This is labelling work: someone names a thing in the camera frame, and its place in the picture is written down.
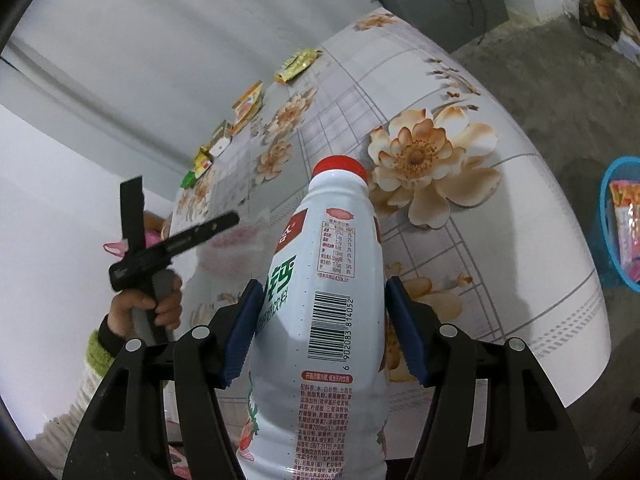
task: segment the red bottle cap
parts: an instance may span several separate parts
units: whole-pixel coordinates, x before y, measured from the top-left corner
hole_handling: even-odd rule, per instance
[[[327,170],[346,170],[359,176],[364,182],[367,182],[367,170],[355,158],[346,155],[326,156],[316,164],[311,178],[317,174]]]

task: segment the plastic basket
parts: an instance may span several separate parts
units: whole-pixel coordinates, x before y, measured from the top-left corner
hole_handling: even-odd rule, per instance
[[[609,218],[607,211],[607,200],[610,197],[609,183],[612,180],[640,182],[640,157],[621,156],[607,168],[600,183],[598,210],[587,236],[587,243],[603,287],[626,285],[631,290],[640,292],[640,285],[633,282],[620,266],[616,222],[615,218]]]

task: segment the human hand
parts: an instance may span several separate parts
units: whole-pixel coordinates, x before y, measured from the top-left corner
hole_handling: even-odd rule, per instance
[[[182,313],[182,292],[180,287],[182,280],[180,276],[175,276],[174,291],[156,306],[156,302],[143,292],[130,288],[123,290],[111,301],[107,326],[115,335],[124,339],[131,339],[136,336],[131,319],[131,309],[141,308],[143,310],[156,310],[156,325],[164,326],[174,330],[180,326],[180,314]]]

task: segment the green sleeve cuff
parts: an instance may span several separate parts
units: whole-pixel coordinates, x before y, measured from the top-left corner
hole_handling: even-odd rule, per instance
[[[104,377],[113,363],[113,357],[107,352],[103,346],[98,342],[98,331],[94,330],[89,336],[89,342],[86,345],[86,361],[88,365],[98,374],[100,377]]]

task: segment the floral tablecloth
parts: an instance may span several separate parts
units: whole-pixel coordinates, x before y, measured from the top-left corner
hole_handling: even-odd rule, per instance
[[[379,9],[319,47],[194,189],[178,194],[172,232],[236,209],[241,234],[176,261],[189,280],[182,330],[264,282],[273,248],[300,204],[314,165],[357,158],[370,171],[388,275],[471,337],[523,338],[565,404],[609,359],[604,299],[588,248],[535,147],[487,90],[420,32]],[[388,458],[412,456],[431,399],[408,373],[390,333]],[[246,371],[220,393],[232,438],[246,419]],[[483,420],[482,383],[478,420]],[[471,442],[482,439],[474,424]]]

